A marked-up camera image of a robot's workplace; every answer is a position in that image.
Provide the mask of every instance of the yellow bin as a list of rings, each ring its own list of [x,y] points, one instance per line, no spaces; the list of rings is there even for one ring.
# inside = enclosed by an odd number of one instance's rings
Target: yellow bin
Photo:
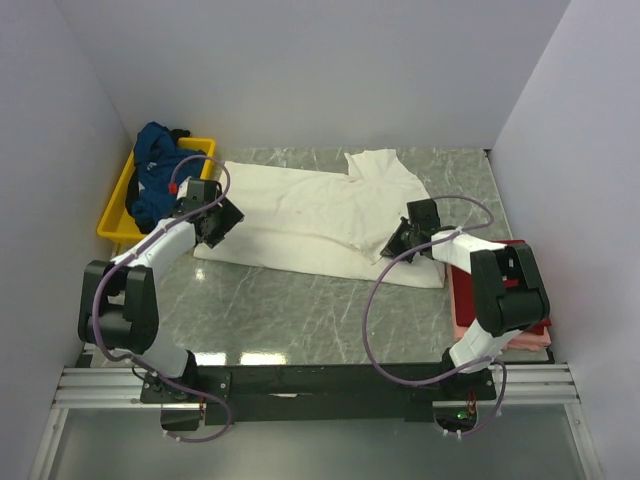
[[[185,137],[178,140],[178,147],[188,148],[190,150],[201,150],[207,156],[213,157],[216,142],[211,138]],[[211,160],[206,160],[200,178],[212,178],[214,165]],[[145,237],[143,233],[140,233],[136,222],[129,216],[124,206],[124,201],[127,197],[127,186],[129,185],[129,180],[131,179],[131,175],[133,175],[134,169],[133,151],[131,151],[129,159],[116,184],[116,189],[113,191],[107,208],[102,214],[102,218],[98,224],[98,235],[121,245],[138,243]]]

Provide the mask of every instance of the gray floor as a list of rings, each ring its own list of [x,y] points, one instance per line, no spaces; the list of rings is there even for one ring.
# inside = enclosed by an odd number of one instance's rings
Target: gray floor
[[[346,173],[344,152],[362,149],[219,149],[224,161]],[[399,149],[400,161],[430,195],[465,194],[495,214],[486,239],[510,238],[491,168],[480,149]],[[233,200],[233,189],[230,193]],[[439,202],[443,222],[484,221],[458,200]],[[156,282],[161,328],[197,353],[201,364],[361,363],[362,311],[372,283],[194,259],[184,255]],[[448,288],[383,285],[370,317],[371,341],[384,362],[439,361],[453,344]],[[511,361],[547,360],[546,352],[508,351]],[[97,358],[94,365],[104,365]]]
[[[505,407],[476,436],[400,420],[240,424],[202,445],[163,438],[157,411],[72,411],[52,479],[519,479],[582,476],[563,407]]]

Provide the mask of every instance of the red cloth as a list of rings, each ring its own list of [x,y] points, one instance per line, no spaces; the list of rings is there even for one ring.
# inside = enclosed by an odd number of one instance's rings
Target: red cloth
[[[514,243],[525,243],[524,240],[496,240],[499,243],[506,243],[511,245]],[[505,286],[513,287],[518,284],[517,280],[507,280]],[[470,327],[476,318],[476,311],[473,307],[473,284],[471,282],[471,275],[463,272],[459,268],[451,267],[451,285],[453,291],[454,309],[455,309],[455,321],[456,325],[460,327]],[[544,327],[551,326],[551,319],[545,318],[541,322],[535,324],[527,332],[534,333],[536,335],[544,335]]]

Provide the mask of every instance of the metal frame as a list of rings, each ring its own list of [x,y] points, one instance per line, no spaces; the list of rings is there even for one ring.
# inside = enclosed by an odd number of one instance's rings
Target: metal frame
[[[604,478],[584,421],[580,398],[566,364],[508,365],[504,405],[564,405],[585,478]],[[502,385],[500,368],[492,366],[496,388]],[[30,479],[49,478],[69,410],[197,410],[197,403],[149,404],[140,402],[142,380],[129,368],[65,368]],[[491,405],[494,401],[479,401]],[[434,401],[434,407],[462,406],[460,401]]]

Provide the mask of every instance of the white cloth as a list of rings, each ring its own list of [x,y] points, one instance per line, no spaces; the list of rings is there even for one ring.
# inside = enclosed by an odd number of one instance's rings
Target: white cloth
[[[345,153],[349,174],[227,162],[229,198],[244,213],[226,238],[196,258],[277,270],[375,280],[389,263],[380,257],[407,216],[407,202],[428,197],[395,150]],[[385,282],[441,288],[444,267],[416,256]]]

